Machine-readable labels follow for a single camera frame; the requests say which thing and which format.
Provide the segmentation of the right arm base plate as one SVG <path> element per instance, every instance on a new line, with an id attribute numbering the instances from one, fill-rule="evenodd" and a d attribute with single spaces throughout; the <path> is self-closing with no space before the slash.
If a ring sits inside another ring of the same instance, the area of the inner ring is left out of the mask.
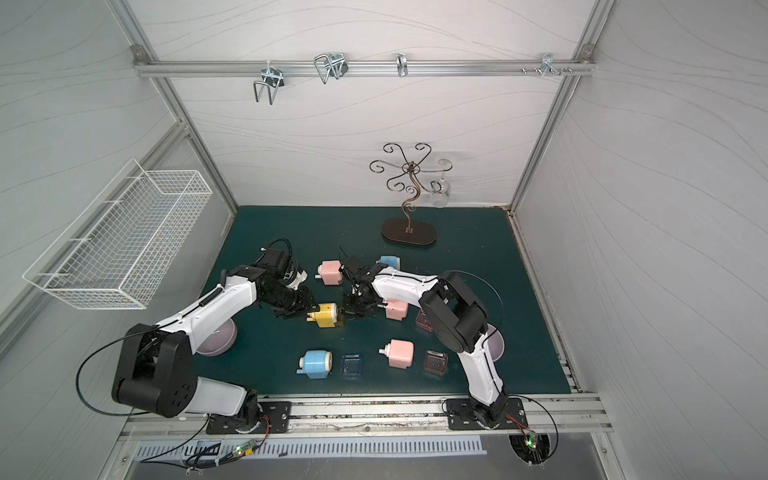
<path id="1" fill-rule="evenodd" d="M 443 400 L 441 410 L 446 415 L 451 431 L 515 430 L 528 427 L 527 415 L 520 398 L 509 397 L 495 425 L 485 425 L 476 415 L 469 398 Z"/>

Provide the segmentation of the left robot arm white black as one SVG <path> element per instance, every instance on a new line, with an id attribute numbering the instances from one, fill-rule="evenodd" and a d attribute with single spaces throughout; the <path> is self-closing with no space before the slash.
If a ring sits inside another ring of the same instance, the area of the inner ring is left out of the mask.
<path id="1" fill-rule="evenodd" d="M 306 279 L 292 247 L 267 246 L 254 262 L 223 271 L 210 292 L 178 313 L 135 325 L 122 342 L 112 399 L 165 418 L 207 414 L 253 427 L 262 416 L 257 393 L 199 376 L 194 357 L 216 330 L 254 304 L 278 317 L 318 310 Z"/>

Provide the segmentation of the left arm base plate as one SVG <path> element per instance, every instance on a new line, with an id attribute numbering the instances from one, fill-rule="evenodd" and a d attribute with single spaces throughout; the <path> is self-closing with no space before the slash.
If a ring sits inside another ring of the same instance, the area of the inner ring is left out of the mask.
<path id="1" fill-rule="evenodd" d="M 205 433 L 209 435 L 255 435 L 264 434 L 267 429 L 270 434 L 284 434 L 289 429 L 292 403 L 289 401 L 260 401 L 259 414 L 255 420 L 243 423 L 236 417 L 212 415 L 206 425 Z"/>

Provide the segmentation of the yellow pencil sharpener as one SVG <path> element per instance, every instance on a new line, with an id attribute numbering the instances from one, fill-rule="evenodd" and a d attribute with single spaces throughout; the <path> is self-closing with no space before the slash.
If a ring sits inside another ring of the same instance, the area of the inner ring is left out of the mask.
<path id="1" fill-rule="evenodd" d="M 319 309 L 307 314 L 307 321 L 319 328 L 335 328 L 338 324 L 339 310 L 336 303 L 322 303 Z"/>

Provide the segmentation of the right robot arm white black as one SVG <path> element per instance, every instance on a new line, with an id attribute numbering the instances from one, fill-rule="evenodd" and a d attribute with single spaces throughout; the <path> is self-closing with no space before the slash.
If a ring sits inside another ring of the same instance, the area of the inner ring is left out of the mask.
<path id="1" fill-rule="evenodd" d="M 488 309 L 456 271 L 419 275 L 355 257 L 340 271 L 351 286 L 342 301 L 349 316 L 369 316 L 390 300 L 420 308 L 440 342 L 458 355 L 475 420 L 487 429 L 499 425 L 508 395 L 489 350 Z"/>

